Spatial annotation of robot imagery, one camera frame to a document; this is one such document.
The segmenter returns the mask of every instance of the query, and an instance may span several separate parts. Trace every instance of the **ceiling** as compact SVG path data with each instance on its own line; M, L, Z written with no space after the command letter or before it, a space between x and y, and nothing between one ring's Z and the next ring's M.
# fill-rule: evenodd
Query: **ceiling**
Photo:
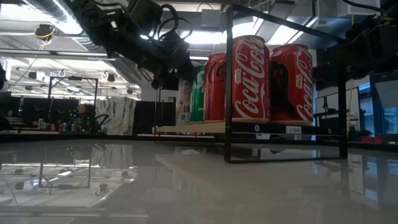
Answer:
M7 1L13 4L3 4L0 11L0 49L27 49L27 50L39 50L43 46L43 42L38 40L34 35L33 31L39 24L54 24L54 21L50 17L32 10L28 5L24 4L25 1L29 0L18 0L18 1ZM121 4L127 5L127 0L98 0L102 3L109 2L120 2ZM322 3L325 0L318 0L316 4L312 0L208 0L207 3L201 3L199 0L173 0L173 1L156 1L158 4L171 4L173 5L180 17L184 17L190 21L193 26L193 34L186 39L190 44L189 51L193 57L208 57L209 55L225 51L226 34L225 32L209 31L208 27L202 26L202 9L211 9L220 11L225 10L229 4L238 3L246 6L250 6L258 11L268 12L273 16L287 19L292 22L299 23L301 25L307 25L308 27L322 30L334 35L342 36L345 30L349 27L351 20L346 17L337 17L336 15L324 15L322 10L325 8ZM164 17L168 17L170 12L165 11ZM324 22L323 25L319 25L318 21ZM307 34L299 34L297 30L292 30L287 27L273 24L262 19L253 17L249 23L240 24L234 26L234 35L248 35L257 34L266 40L268 45L280 45L286 44L292 40L293 43L306 44L310 48L324 48L331 45L331 42L325 42L318 40L317 38L310 37ZM183 36L187 33L186 25L181 24L181 27L177 30L178 33ZM59 30L54 35L53 39L49 44L43 47L43 50L48 51L71 51L71 52L87 52L88 50L81 45L81 42L76 41L74 38L65 37L63 32ZM12 73L11 73L11 84L13 85L11 90L14 93L32 93L31 90L26 90L25 86L32 84L33 93L46 93L48 90L49 81L48 78L45 80L33 80L24 75L25 70L31 65L35 55L32 54L30 57L10 57L7 59L12 62ZM139 87L142 82L150 82L152 74L138 70L134 63L125 58L117 59L117 61L102 61L101 60L67 60L67 59L52 59L52 58L37 58L31 65L30 71L45 71L47 76L53 75L58 76L58 73L63 70L67 75L75 75L80 77L90 77L99 79L99 92L98 95L101 97L106 96L125 96L128 87L133 87L134 93L127 95L132 98L139 100L141 97L141 90ZM106 79L106 73L114 73L115 81L108 82ZM83 86L88 85L87 82L84 84L76 83L74 81L63 81L70 86ZM53 92L56 95L66 94L67 85L58 84L59 86L54 88ZM94 93L93 88L84 89L79 94L85 96L91 96Z

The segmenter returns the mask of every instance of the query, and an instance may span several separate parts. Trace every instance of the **red soda can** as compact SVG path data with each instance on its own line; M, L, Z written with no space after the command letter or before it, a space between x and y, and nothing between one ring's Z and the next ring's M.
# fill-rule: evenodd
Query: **red soda can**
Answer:
M273 123L311 125L312 56L305 45L289 44L271 53Z
M269 50L255 35L233 40L232 120L267 123L271 118Z
M205 122L225 119L225 53L209 56L205 65Z

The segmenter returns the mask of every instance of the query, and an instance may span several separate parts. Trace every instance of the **black metal shelf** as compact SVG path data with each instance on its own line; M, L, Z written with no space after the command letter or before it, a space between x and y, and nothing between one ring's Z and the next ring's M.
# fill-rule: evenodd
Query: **black metal shelf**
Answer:
M344 67L336 64L336 72L338 75L338 107L339 107L339 127L338 128L321 128L313 126L296 126L296 125L283 125L283 124L261 124L261 123L242 123L233 122L232 120L232 64L233 64L233 19L235 12L239 12L240 16L245 14L246 16L256 16L265 21L273 22L282 26L295 29L310 35L320 37L322 39L341 43L344 40L330 35L319 30L311 29L309 27L296 24L294 22L281 19L270 14L256 11L245 6L238 4L232 4L226 14L226 76L225 76L225 132L223 133L224 141L224 160L228 163L245 163L245 162L276 162L274 159L231 159L232 155L232 143L243 143L246 144L299 144L299 145L325 145L321 141L290 141L290 140L263 140L263 139L236 139L233 134L300 134L300 135L314 135L314 136L330 136L333 139L339 139L333 143L333 146L338 146L339 156L335 157L311 157L311 158L291 158L291 159L279 159L278 161L316 161L322 159L346 159L348 156L347 149L347 133L346 133L346 72ZM160 91L158 90L159 97L157 96L156 102L160 100Z
M297 126L283 124L257 124L233 122L231 125L232 133L252 133L252 134L302 134L316 136L337 136L343 134L336 128L321 128L314 126Z

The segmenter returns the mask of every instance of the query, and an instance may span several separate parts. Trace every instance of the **fluorescent light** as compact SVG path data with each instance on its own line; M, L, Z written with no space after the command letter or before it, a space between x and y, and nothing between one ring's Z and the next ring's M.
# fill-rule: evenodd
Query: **fluorescent light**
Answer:
M80 89L76 88L76 87L67 87L67 90L73 91L75 93L79 93L80 92Z
M252 22L238 24L232 27L233 37L239 37L242 35L255 35L260 29L260 26L264 22L263 19L253 17ZM188 31L182 32L182 37L185 37ZM205 31L193 31L191 36L187 37L185 41L189 44L225 44L226 43L226 31L224 32L205 32Z
M55 81L55 83L57 83L58 82L58 79L56 79L56 78L54 78L53 79L54 81ZM67 84L66 82L64 82L64 81L59 81L59 83L61 83L62 85L66 85L66 86L68 86L69 84Z
M89 92L89 91L86 91L86 90L80 90L80 91L85 92L85 93L87 93L87 94L90 94L91 96L94 96L94 95L95 95L94 93Z
M264 22L264 20L257 18L255 16L253 16L253 20L254 20L254 25L253 25L252 31L253 31L253 35L256 35L257 32L259 31L262 23Z
M183 11L183 12L201 12L202 9L213 9L213 10L220 10L221 9L221 4L220 3L210 3L212 8L203 3L198 10L199 2L177 2L177 1L156 1L157 4L163 5L163 4L170 4L172 5L177 12Z
M284 45L286 44L295 34L297 30L289 28L287 26L279 26L275 31L274 35L269 39L267 45Z
M1 19L6 19L10 21L15 20L39 22L48 20L48 17L46 15L42 14L39 11L33 11L29 6L25 4L1 4L0 15Z
M95 60L95 61L116 61L116 58L87 57L87 60Z
M306 27L311 27L316 21L318 20L318 17L314 17L307 25L305 25ZM303 32L300 31L298 32L296 35L293 36L293 38L291 38L290 41L288 41L289 44L295 42L301 35L303 35Z
M43 96L48 97L48 94L38 94L38 93L11 93L12 96ZM94 96L85 96L85 95L74 95L74 94L51 94L54 97L73 97L73 98L81 98L86 100L94 100ZM97 96L99 100L105 100L106 96Z
M23 167L23 166L30 166L30 167L40 167L40 164L3 164L2 166L15 166L15 167ZM44 167L88 167L88 164L78 164L78 165L60 165L60 164L43 164ZM99 165L91 165L94 168L100 168Z
M68 86L69 84L67 84L66 82L64 82L64 81L60 81L60 83L62 84L62 85L66 85L66 86Z
M88 53L88 52L57 52L58 55L71 55L71 56L87 56L87 57L105 57L105 53Z
M208 60L209 57L197 57L197 56L191 56L189 57L191 60Z
M71 173L72 173L71 171L66 171L66 172L62 172L62 173L60 173L60 174L58 174L58 175L66 176L66 175L69 175L69 174L71 174ZM58 179L59 179L59 178L56 177L56 178L54 178L54 179L49 180L49 182L55 181L55 180L58 180Z

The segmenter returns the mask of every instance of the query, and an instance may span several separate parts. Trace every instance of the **black metal frame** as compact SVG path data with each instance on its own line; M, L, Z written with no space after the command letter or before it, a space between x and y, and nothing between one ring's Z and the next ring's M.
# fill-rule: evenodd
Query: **black metal frame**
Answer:
M52 86L52 80L57 79L58 82ZM68 80L73 80L73 81L81 81L81 80L94 80L95 81L95 93L94 93L94 107L96 104L97 100L97 91L98 91L98 79L97 78L83 78L83 77L50 77L50 85L49 85L49 99L51 99L51 90L53 87L55 87L60 81L68 79Z
M338 106L339 106L339 126L335 129L324 129L312 126L301 127L302 133L307 135L326 135L339 137L339 156L338 157L316 157L306 159L243 159L243 160L231 160L233 133L279 133L286 134L286 127L284 125L272 125L272 124L256 124L256 123L233 123L232 122L232 63L233 63L233 16L234 12L241 12L248 16L256 16L265 21L287 26L289 28L302 31L307 34L315 35L323 39L342 43L344 40L330 35L324 32L320 32L315 29L311 29L300 24L296 24L285 19L281 19L263 12L250 9L248 7L241 6L239 4L232 4L227 11L227 44L226 44L226 76L225 76L225 139L224 139L224 160L228 163L247 163L247 162L275 162L275 161L314 161L320 159L346 159L348 156L347 149L347 133L346 133L346 82L344 76L344 69L339 69L338 76Z
M161 120L160 123L158 123L158 114L157 114L157 107L159 106L158 103L160 103L160 97L162 96L162 87L160 86L156 92L155 92L155 119L154 119L154 138L156 137L156 126L159 124L162 124L163 121L163 103L162 103L162 111L161 111Z
M78 186L72 186L72 185L52 185L51 182L46 178L46 176L44 176L43 174L43 168L44 168L44 162L40 163L40 172L39 172L39 188L47 188L47 189L89 189L90 185L91 185L91 158L88 160L88 175L85 179L83 179L81 183L83 183L86 179L87 179L87 185L86 186L82 186L80 187ZM49 186L44 186L42 183L42 179L44 179L46 181L46 183L49 184Z
M356 89L356 91L357 91L357 93L358 93L358 108L359 108L359 110L361 110L361 99L360 99L360 97L359 97L359 87L353 88L353 91L355 91L355 89ZM316 101L317 99L320 99L320 98L323 98L323 97L326 97L326 96L331 96L331 95L334 95L334 94L336 94L336 93L332 93L332 94L328 94L328 95L325 95L325 96L318 97L318 98L315 99L315 101ZM321 120L323 115L330 115L330 114L338 114L338 111L336 111L336 113L326 113L326 112L322 112L322 113L316 113L316 114L314 114L315 126L320 125L320 124L318 124L318 121L317 121L318 118L319 118L319 120ZM364 124L365 124L365 120L361 118L361 115L360 115L360 114L361 114L361 113L360 113L360 111L359 111L359 127L361 128L361 130L364 130L364 127L365 127L365 125L364 125Z
M58 81L54 84L54 86L52 85L52 80L53 79L57 79ZM51 90L53 87L57 86L57 84L64 80L64 79L68 79L71 81L82 81L82 80L94 80L95 81L95 92L94 92L94 108L96 108L96 101L97 101L97 92L98 92L98 79L97 78L83 78L83 77L50 77L50 84L49 84L49 100L51 99ZM47 121L50 121L50 115L51 115L51 109L52 109L52 101L50 104L50 108L49 108L49 116L47 118Z

